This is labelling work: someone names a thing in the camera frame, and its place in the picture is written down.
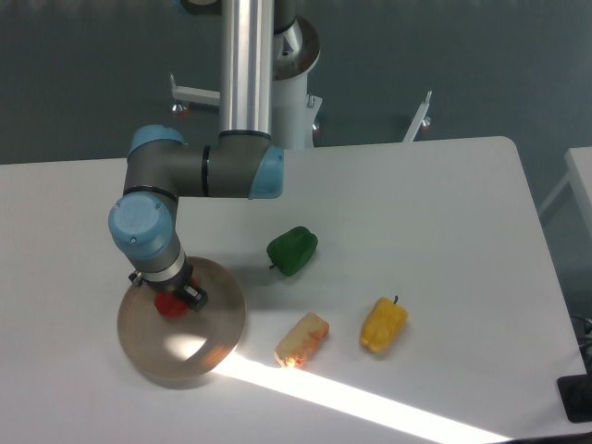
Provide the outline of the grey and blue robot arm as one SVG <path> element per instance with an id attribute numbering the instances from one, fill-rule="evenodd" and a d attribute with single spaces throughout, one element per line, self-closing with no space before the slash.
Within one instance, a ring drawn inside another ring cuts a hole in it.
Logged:
<path id="1" fill-rule="evenodd" d="M 221 18 L 218 91 L 172 87 L 183 103 L 217 108 L 218 142 L 195 146 L 175 129 L 138 129 L 108 226 L 133 265 L 134 287 L 168 293 L 198 311 L 208 295 L 176 231 L 179 199 L 274 199 L 282 193 L 285 151 L 314 144 L 322 101 L 309 93 L 308 76 L 320 40 L 291 1 L 182 1 L 179 7 Z"/>

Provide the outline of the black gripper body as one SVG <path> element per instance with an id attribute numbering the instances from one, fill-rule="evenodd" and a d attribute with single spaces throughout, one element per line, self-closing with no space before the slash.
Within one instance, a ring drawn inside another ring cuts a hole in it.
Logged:
<path id="1" fill-rule="evenodd" d="M 190 264 L 184 264 L 180 271 L 173 277 L 164 280 L 154 280 L 144 277 L 143 280 L 156 292 L 174 292 L 177 290 L 183 290 L 191 283 L 192 273 L 193 266 Z"/>

